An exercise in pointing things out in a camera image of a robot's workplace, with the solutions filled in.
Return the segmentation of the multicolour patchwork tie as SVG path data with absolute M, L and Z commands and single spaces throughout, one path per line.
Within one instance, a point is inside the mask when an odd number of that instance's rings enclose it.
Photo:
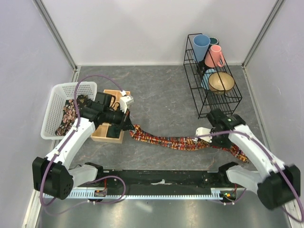
M 129 131 L 132 139 L 154 144 L 166 148 L 171 148 L 181 151 L 197 151 L 205 148 L 216 148 L 231 153 L 234 157 L 244 163 L 250 163 L 249 158 L 240 150 L 238 146 L 232 144 L 230 147 L 225 148 L 222 146 L 212 145 L 203 139 L 193 139 L 191 137 L 162 137 L 152 135 L 140 128 L 140 125 L 135 124 L 134 129 Z

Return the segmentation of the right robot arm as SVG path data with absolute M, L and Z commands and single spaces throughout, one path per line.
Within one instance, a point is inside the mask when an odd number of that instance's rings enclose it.
M 276 209 L 301 196 L 301 172 L 273 155 L 251 132 L 237 114 L 225 115 L 220 109 L 207 114 L 212 125 L 211 145 L 224 149 L 237 146 L 255 166 L 256 172 L 234 162 L 219 168 L 218 183 L 228 187 L 238 184 L 255 193 L 267 209 Z

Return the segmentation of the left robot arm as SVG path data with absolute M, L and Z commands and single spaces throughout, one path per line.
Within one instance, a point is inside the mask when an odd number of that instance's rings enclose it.
M 77 118 L 58 146 L 44 158 L 37 157 L 32 163 L 34 189 L 41 194 L 64 200 L 75 187 L 90 183 L 99 187 L 104 182 L 102 167 L 91 162 L 79 168 L 70 164 L 91 134 L 102 124 L 115 126 L 119 132 L 133 130 L 129 106 L 134 102 L 131 95 L 122 96 L 116 109 L 111 107 L 112 96 L 98 92 L 94 100 L 78 104 Z

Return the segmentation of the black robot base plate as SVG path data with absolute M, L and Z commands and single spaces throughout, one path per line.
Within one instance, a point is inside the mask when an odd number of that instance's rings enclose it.
M 126 193 L 149 194 L 209 194 L 212 188 L 240 190 L 241 185 L 224 180 L 217 171 L 191 170 L 103 170 L 97 177 L 115 176 L 105 181 L 85 183 L 80 187 L 106 187 L 109 193 L 120 195 L 123 184 L 126 184 Z

